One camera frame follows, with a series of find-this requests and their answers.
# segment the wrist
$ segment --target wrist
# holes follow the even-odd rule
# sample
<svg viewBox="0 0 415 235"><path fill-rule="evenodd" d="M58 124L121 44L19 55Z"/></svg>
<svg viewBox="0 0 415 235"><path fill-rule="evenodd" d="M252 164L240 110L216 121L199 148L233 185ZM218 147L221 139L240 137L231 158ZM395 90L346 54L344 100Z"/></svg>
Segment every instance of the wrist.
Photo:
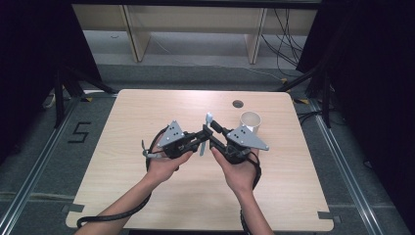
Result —
<svg viewBox="0 0 415 235"><path fill-rule="evenodd" d="M154 190L160 184L162 184L163 181L157 179L150 173L146 173L139 183L143 183L144 185L146 185L146 187L150 188L151 190Z"/></svg>
<svg viewBox="0 0 415 235"><path fill-rule="evenodd" d="M254 191L249 189L237 190L234 193L239 201L245 201L254 197Z"/></svg>

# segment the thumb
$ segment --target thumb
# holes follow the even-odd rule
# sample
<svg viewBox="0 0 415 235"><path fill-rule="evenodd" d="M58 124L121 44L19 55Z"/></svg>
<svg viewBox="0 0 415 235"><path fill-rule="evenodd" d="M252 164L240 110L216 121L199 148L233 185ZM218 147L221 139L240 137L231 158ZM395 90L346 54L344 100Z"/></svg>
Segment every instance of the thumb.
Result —
<svg viewBox="0 0 415 235"><path fill-rule="evenodd" d="M180 165L182 165L182 164L186 163L192 155L193 155L193 152L188 151L188 152L184 153L180 158L177 158L176 160L178 161L178 163Z"/></svg>
<svg viewBox="0 0 415 235"><path fill-rule="evenodd" d="M213 154L214 158L216 159L216 161L220 165L224 165L224 162L226 162L225 157L215 147L211 147L210 150L211 150L211 153Z"/></svg>

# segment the black cable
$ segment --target black cable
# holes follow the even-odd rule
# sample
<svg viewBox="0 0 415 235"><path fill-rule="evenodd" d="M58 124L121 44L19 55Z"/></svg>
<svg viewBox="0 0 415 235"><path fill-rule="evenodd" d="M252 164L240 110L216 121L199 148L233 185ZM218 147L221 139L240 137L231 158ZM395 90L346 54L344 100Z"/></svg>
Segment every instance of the black cable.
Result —
<svg viewBox="0 0 415 235"><path fill-rule="evenodd" d="M297 54L297 52L296 52L296 47L293 45L293 42L294 42L294 44L296 44L297 46L299 46L298 45L298 43L296 42L296 40L293 38L293 36L290 34L290 25L289 25L289 16L290 16L290 9L288 9L288 10L286 10L286 14L287 14L287 27L286 27L286 31L287 31L287 34L288 34L288 38L289 38L289 41L290 41L290 46L291 46L291 50L293 51L293 54L297 57L297 60L299 61L300 60L300 57L299 57L299 55Z"/></svg>
<svg viewBox="0 0 415 235"><path fill-rule="evenodd" d="M253 189L255 188L256 184L258 183L260 177L262 176L262 170L260 168L260 161L259 161L259 157L254 153L254 152L250 152L250 154L253 154L256 158L256 162L254 162L252 159L247 158L247 161L250 162L252 165L254 165L255 167L255 171L256 171L256 176L254 179L254 185L253 185Z"/></svg>
<svg viewBox="0 0 415 235"><path fill-rule="evenodd" d="M279 40L282 40L281 39L281 37L279 36L279 35L275 35ZM299 51L299 52L302 52L302 48L297 44L297 42L296 41L294 41L295 42L295 44L298 46L298 47L293 47L293 49L294 50L297 50L297 51ZM283 43L286 45L286 46L290 46L291 47L291 45L289 44L289 43L287 43L286 41L283 41Z"/></svg>
<svg viewBox="0 0 415 235"><path fill-rule="evenodd" d="M296 50L294 50L294 46L293 43L291 42L291 34L290 34L290 24L289 24L289 20L290 20L290 10L286 9L286 27L285 27L285 34L287 37L287 40L290 44L290 48L291 48L291 52L293 53L293 57L296 60L296 63L299 63L299 56L296 53Z"/></svg>
<svg viewBox="0 0 415 235"><path fill-rule="evenodd" d="M338 110L335 108L330 108L329 112L337 112ZM313 117L313 116L318 116L318 115L322 115L323 111L319 110L319 111L313 111L313 112L309 112L309 113L302 113L302 114L297 114L299 116L299 120L300 120L300 125L302 125L308 118ZM346 123L339 123L336 121L333 121L332 119L330 119L330 122L337 124L337 125L347 125Z"/></svg>
<svg viewBox="0 0 415 235"><path fill-rule="evenodd" d="M287 33L286 33L286 29L283 27L283 24L282 24L282 22L281 22L281 20L280 20L280 18L278 17L278 14L277 14L277 11L274 9L274 13L275 13L275 16L277 17L277 20L278 20L278 23L280 24L280 26L281 26L281 29L283 30L283 32L284 32L284 34L283 34L283 38L280 40L280 45L279 45L279 47L278 47L278 52L280 52L281 51L281 47L282 47L282 44L283 44L283 41L284 41L284 38L287 36ZM281 71L281 69L280 69L280 65L279 65L279 57L278 57L278 55L277 55L277 68L278 68L278 71L280 72L280 73L282 73L283 75L286 75L286 76L293 76L293 75L290 75L290 74L286 74L286 73L284 73L284 72L282 72Z"/></svg>
<svg viewBox="0 0 415 235"><path fill-rule="evenodd" d="M275 53L276 55L278 55L278 56L280 56L280 57L282 57L284 60L286 60L288 63L290 63L290 64L292 64L293 66L296 66L297 65L297 63L295 62L295 61L293 61L293 60L291 60L288 56L286 56L286 55L284 55L284 54L282 54L281 52L279 52L275 47L273 47L272 45L271 45L271 43L269 43L266 39L265 39L265 37L263 36L263 34L261 35L261 37L262 37L262 39L263 39L263 41L265 42L265 44L268 46L268 48L273 52L273 53Z"/></svg>
<svg viewBox="0 0 415 235"><path fill-rule="evenodd" d="M296 42L296 40L294 39L293 36L290 35L290 37L291 37L291 40L294 42L294 44L296 44L296 46L297 46L297 47L294 47L294 49L302 52L303 48Z"/></svg>
<svg viewBox="0 0 415 235"><path fill-rule="evenodd" d="M152 153L152 150L154 148L154 146L156 145L156 141L159 139L160 135L162 135L163 133L165 133L165 131L167 130L167 127L162 129L154 138L149 152ZM149 166L150 166L150 159L146 159L146 169L149 170ZM132 215L134 215L135 213L139 212L141 209L143 209L147 203L150 201L152 194L150 193L149 196L147 196L147 198L140 204L138 205L136 208L130 210L130 211L126 211L126 212L122 212L122 213L118 213L118 214L113 214L113 215L101 215L101 216L85 216L80 218L77 222L76 222L76 226L78 228L82 227L82 223L84 222L104 222L104 221L113 221L113 220L119 220L122 218L126 218L126 217L130 217Z"/></svg>
<svg viewBox="0 0 415 235"><path fill-rule="evenodd" d="M241 218L241 224L242 228L244 229L244 232L246 232L248 235L251 235L251 230L248 227L247 223L245 222L244 214L242 213L242 209L239 211L239 217Z"/></svg>

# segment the silver metal plate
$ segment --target silver metal plate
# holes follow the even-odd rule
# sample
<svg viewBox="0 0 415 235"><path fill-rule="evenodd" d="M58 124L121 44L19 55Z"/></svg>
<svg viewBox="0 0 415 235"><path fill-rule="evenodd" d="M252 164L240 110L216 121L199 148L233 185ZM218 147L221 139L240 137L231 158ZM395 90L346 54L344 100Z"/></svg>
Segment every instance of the silver metal plate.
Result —
<svg viewBox="0 0 415 235"><path fill-rule="evenodd" d="M238 128L232 130L228 134L228 138L233 142L248 148L256 148L260 150L269 150L269 147L253 134L245 125L241 125Z"/></svg>
<svg viewBox="0 0 415 235"><path fill-rule="evenodd" d="M168 144L171 144L181 138L184 137L184 133L180 128L180 125L177 123L176 120L172 121L171 124L168 126L167 130L165 131L164 135L162 136L159 144L157 145L159 148L162 148Z"/></svg>

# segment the finger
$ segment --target finger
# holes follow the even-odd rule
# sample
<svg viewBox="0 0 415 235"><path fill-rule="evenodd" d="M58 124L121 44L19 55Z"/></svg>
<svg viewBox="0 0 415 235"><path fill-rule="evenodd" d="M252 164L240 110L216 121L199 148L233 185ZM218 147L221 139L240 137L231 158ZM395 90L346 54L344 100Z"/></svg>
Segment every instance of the finger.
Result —
<svg viewBox="0 0 415 235"><path fill-rule="evenodd" d="M251 152L253 152L259 157L259 149L251 148Z"/></svg>
<svg viewBox="0 0 415 235"><path fill-rule="evenodd" d="M193 155L192 151L184 153L180 158L174 159L179 165L186 163L190 157Z"/></svg>
<svg viewBox="0 0 415 235"><path fill-rule="evenodd" d="M225 157L215 148L215 147L211 147L210 148L211 153L213 154L214 158L216 159L216 161L223 167L224 165L226 165L227 160L225 159Z"/></svg>

